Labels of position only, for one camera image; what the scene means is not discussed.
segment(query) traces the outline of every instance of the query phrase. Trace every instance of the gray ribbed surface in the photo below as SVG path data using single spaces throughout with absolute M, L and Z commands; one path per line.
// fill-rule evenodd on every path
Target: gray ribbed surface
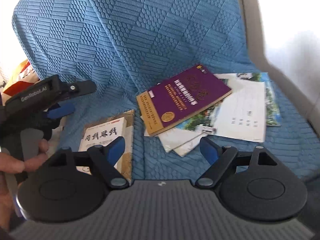
M 93 214 L 64 224 L 27 221 L 12 233 L 17 240 L 258 239 L 308 240 L 313 233 L 296 219 L 274 225 L 241 220 L 226 211 L 212 191 L 188 180 L 135 181 L 113 191 Z

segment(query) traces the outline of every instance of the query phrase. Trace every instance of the blue textured fabric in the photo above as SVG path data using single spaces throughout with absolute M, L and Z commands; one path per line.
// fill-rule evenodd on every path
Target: blue textured fabric
M 72 101 L 76 111 L 61 146 L 78 149 L 85 123 L 136 109 L 134 179 L 197 179 L 209 167 L 197 147 L 186 157 L 143 137 L 135 96 L 202 63 L 213 73 L 257 71 L 246 50 L 237 0 L 20 0 L 13 28 L 41 78 L 92 79 L 97 92 Z M 320 143 L 275 84 L 282 126 L 264 145 L 298 176 L 320 166 Z M 256 143 L 211 137 L 250 151 Z

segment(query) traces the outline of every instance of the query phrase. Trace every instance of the gold seal on book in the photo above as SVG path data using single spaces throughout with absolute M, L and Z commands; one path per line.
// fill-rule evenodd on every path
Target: gold seal on book
M 174 112 L 165 112 L 162 116 L 161 116 L 161 120 L 164 122 L 170 122 L 174 119 Z

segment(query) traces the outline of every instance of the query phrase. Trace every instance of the white wall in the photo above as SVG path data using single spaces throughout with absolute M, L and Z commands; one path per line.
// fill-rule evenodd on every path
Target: white wall
M 12 29 L 13 9 L 19 0 L 0 0 L 0 68 L 6 76 L 27 56 Z
M 320 133 L 320 0 L 243 2 L 250 58 Z

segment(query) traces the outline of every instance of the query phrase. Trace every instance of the purple book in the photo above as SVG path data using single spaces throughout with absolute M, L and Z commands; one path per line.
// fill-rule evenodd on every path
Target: purple book
M 195 65 L 137 96 L 150 136 L 164 132 L 231 94 L 202 65 Z

